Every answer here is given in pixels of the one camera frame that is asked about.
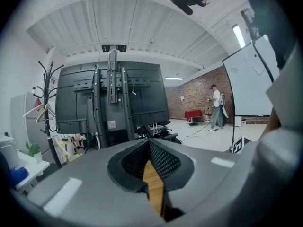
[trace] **person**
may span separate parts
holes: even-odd
[[[214,112],[212,116],[212,125],[209,131],[217,131],[219,128],[223,129],[222,106],[219,103],[222,96],[215,84],[212,84],[211,89],[213,90],[214,95],[213,97],[208,96],[208,98],[214,102]]]
[[[284,11],[275,0],[248,0],[254,11],[254,25],[260,36],[267,35],[275,52],[277,66],[281,70],[296,42],[296,34]],[[262,133],[267,133],[281,126],[279,118],[272,109],[268,124]]]

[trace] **white pot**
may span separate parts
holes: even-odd
[[[37,162],[42,161],[42,153],[39,152],[37,154],[34,154],[34,158],[36,159]]]

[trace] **coat rack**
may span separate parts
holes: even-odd
[[[50,95],[54,90],[57,89],[57,88],[53,88],[52,90],[49,91],[50,80],[51,80],[54,72],[57,71],[58,69],[60,69],[61,67],[63,67],[64,65],[62,65],[62,66],[58,67],[57,69],[55,69],[54,71],[52,71],[52,68],[53,68],[53,61],[52,61],[51,66],[49,68],[49,71],[47,72],[44,65],[42,65],[42,63],[40,61],[38,61],[38,63],[43,67],[43,69],[45,71],[45,73],[43,73],[44,89],[37,86],[38,89],[43,91],[43,95],[38,96],[38,95],[34,94],[34,96],[38,97],[38,98],[43,98],[43,106],[45,107],[46,104],[48,103],[48,99],[56,96],[56,93],[54,93],[53,95]],[[53,158],[54,158],[57,166],[59,168],[61,168],[62,165],[61,165],[61,162],[60,162],[60,160],[58,158],[58,155],[56,153],[55,146],[53,145],[53,140],[52,140],[51,134],[50,134],[50,131],[52,131],[52,130],[50,129],[50,126],[49,126],[48,110],[45,112],[44,118],[45,118],[45,131],[44,130],[41,130],[41,131],[47,135],[47,141],[48,141],[48,144],[49,144],[49,148],[51,149]]]

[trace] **jeans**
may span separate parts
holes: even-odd
[[[222,106],[214,107],[214,112],[212,116],[212,126],[211,128],[214,129],[216,123],[218,121],[219,127],[223,127],[223,118],[222,118]]]

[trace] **shoe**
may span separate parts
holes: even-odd
[[[218,128],[214,128],[214,129],[210,128],[208,131],[211,132],[211,131],[217,131],[217,130],[218,130]]]

